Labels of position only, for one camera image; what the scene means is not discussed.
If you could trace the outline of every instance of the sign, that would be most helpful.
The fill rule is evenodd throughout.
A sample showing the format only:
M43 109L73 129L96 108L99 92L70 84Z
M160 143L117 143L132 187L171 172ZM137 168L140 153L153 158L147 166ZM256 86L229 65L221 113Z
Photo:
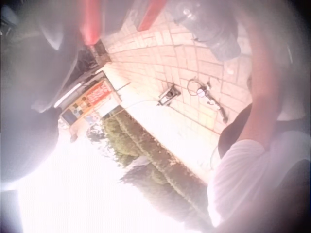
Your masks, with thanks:
M105 79L96 84L91 90L89 90L85 97L94 106L98 104L102 99L107 97L111 93L109 85L105 82Z

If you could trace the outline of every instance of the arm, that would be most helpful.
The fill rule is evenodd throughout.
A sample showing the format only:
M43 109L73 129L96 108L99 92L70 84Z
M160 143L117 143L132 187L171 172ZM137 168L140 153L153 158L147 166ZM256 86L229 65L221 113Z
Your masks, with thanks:
M250 116L238 139L252 139L267 147L278 116L278 74L260 26L251 17L246 28L252 48L252 98Z

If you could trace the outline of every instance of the ground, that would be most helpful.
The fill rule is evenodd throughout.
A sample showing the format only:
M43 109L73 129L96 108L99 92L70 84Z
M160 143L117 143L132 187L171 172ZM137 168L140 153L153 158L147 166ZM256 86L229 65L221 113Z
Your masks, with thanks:
M251 102L246 85L251 49L245 30L239 25L241 56L227 62L217 61L166 10L148 31L137 32L129 17L118 33L102 41L111 58L103 67L107 77L116 89L130 83L120 91L122 106L208 183L211 160L213 166L219 161L211 159L211 154L226 125L217 110L203 98L191 96L186 88L192 78L210 81L212 95L232 122ZM173 84L182 94L170 107L154 107L159 95Z

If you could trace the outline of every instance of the person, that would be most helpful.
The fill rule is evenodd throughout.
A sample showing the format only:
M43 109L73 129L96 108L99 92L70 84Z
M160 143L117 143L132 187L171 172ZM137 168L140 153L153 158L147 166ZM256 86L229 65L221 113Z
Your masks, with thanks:
M310 213L310 116L300 90L282 91L285 79L260 25L236 12L252 48L253 102L227 130L237 133L220 150L208 212L216 232L291 232Z

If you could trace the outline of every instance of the white shirt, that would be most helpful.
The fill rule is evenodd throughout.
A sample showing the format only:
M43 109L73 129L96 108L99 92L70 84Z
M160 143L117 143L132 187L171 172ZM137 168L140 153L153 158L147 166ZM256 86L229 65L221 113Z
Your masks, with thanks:
M245 202L275 189L300 160L310 160L310 136L288 131L277 137L269 151L254 140L232 145L208 184L208 213L216 227Z

